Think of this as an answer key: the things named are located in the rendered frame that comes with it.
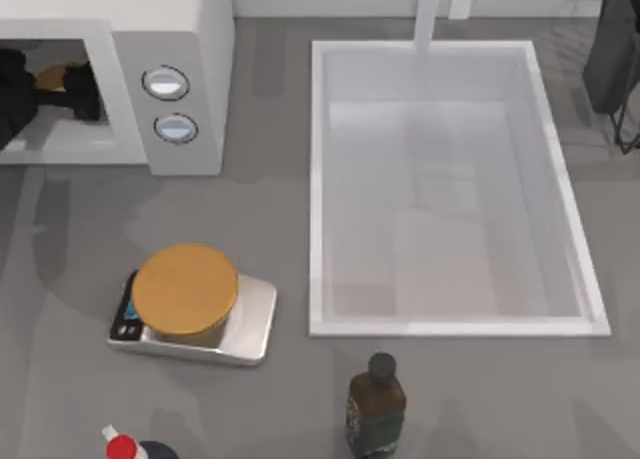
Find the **small orange-brown bread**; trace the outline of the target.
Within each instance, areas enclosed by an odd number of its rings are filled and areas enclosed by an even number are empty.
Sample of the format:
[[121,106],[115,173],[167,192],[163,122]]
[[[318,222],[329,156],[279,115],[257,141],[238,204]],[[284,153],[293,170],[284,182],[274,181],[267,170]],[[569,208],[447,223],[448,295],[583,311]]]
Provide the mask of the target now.
[[35,87],[43,91],[64,91],[65,64],[49,66],[35,76]]

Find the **round grey microwave knob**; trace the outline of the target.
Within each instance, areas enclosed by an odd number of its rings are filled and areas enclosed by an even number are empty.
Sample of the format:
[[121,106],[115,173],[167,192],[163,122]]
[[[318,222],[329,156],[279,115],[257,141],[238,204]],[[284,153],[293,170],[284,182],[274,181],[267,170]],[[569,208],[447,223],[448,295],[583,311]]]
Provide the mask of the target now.
[[179,69],[167,65],[145,71],[142,86],[151,97],[161,101],[180,100],[190,91],[187,76]]
[[154,121],[154,132],[158,138],[174,144],[186,144],[194,140],[199,132],[196,122],[187,115],[169,114]]

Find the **pale microwave oven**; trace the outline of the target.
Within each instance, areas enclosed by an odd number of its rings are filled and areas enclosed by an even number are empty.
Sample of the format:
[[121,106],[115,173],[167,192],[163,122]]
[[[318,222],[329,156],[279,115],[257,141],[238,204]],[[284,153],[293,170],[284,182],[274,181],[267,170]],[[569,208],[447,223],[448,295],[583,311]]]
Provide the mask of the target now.
[[[152,174],[216,175],[221,170],[235,28],[232,18],[199,19],[184,28],[113,27],[99,20],[0,20],[0,39],[81,40],[96,74],[108,122],[88,125],[44,108],[0,153],[0,164],[145,164]],[[189,93],[151,97],[142,75],[163,65],[183,72]],[[154,121],[189,116],[197,137],[161,140]]]

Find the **silver kitchen scale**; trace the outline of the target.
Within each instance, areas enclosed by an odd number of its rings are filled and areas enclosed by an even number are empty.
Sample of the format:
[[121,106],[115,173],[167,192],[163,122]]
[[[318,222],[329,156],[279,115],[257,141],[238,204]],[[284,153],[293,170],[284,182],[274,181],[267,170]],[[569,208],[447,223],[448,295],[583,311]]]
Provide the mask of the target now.
[[231,366],[256,366],[266,357],[277,303],[272,284],[241,274],[238,299],[221,325],[202,334],[176,337],[140,320],[131,295],[136,275],[133,271],[127,278],[111,322],[107,343],[112,348]]

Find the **tall white tap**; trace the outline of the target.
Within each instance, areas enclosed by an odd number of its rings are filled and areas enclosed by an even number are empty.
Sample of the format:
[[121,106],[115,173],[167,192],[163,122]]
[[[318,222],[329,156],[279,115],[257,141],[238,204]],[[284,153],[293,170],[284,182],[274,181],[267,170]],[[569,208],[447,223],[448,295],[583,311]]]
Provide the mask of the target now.
[[427,54],[433,38],[439,0],[417,0],[413,46],[417,54]]

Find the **white sink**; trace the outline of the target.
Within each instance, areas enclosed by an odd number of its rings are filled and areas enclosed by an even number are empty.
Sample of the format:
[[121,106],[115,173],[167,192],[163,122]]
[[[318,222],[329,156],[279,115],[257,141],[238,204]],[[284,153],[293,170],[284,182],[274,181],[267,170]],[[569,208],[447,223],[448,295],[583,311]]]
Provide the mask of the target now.
[[607,337],[529,41],[316,41],[313,336]]

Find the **brown bottle with black cap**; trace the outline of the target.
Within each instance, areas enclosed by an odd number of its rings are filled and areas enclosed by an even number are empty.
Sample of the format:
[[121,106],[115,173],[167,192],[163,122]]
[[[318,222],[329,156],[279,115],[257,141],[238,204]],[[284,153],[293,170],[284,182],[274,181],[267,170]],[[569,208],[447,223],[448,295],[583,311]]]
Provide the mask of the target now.
[[390,459],[397,449],[407,398],[396,369],[395,358],[380,351],[350,380],[345,438],[353,459]]

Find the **black stand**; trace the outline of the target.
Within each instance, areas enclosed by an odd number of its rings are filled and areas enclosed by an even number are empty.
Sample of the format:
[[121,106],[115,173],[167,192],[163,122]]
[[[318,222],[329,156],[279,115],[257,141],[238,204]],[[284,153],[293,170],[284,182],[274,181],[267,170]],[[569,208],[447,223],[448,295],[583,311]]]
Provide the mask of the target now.
[[582,79],[593,111],[611,121],[621,153],[640,150],[640,126],[632,139],[623,138],[629,99],[640,85],[640,0],[601,0]]

